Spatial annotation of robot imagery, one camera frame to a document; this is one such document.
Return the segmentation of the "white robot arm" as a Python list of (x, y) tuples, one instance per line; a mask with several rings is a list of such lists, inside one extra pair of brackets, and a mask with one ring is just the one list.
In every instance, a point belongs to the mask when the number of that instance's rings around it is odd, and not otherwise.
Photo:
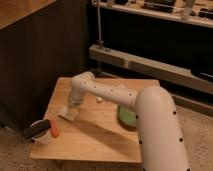
[(98, 83), (92, 72), (71, 78), (69, 103), (80, 105), (90, 93), (135, 113), (143, 171), (191, 171), (175, 103), (160, 86), (139, 91)]

